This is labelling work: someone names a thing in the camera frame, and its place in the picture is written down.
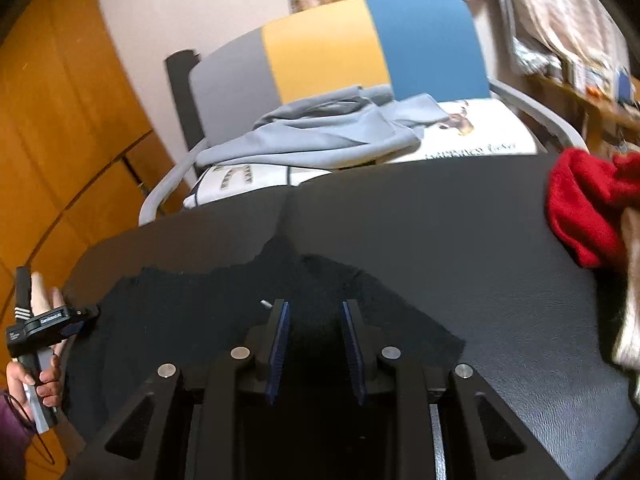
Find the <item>person's left hand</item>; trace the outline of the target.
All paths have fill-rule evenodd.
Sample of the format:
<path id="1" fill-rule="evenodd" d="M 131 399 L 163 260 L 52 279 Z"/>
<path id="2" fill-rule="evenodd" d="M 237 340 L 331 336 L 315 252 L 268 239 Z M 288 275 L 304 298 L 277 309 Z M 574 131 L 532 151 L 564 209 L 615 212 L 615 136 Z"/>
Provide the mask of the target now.
<path id="1" fill-rule="evenodd" d="M 62 292 L 53 287 L 47 290 L 43 277 L 40 273 L 32 274 L 32 312 L 36 315 L 46 313 L 64 306 Z M 58 408 L 61 405 L 62 384 L 61 384 L 61 363 L 60 354 L 64 349 L 64 342 L 60 342 L 52 347 L 53 356 L 49 368 L 40 374 L 41 384 L 36 387 L 38 398 L 48 408 Z M 32 416 L 24 387 L 35 385 L 35 379 L 29 375 L 24 366 L 17 361 L 9 362 L 6 367 L 6 383 L 10 396 L 21 405 L 28 417 Z"/>

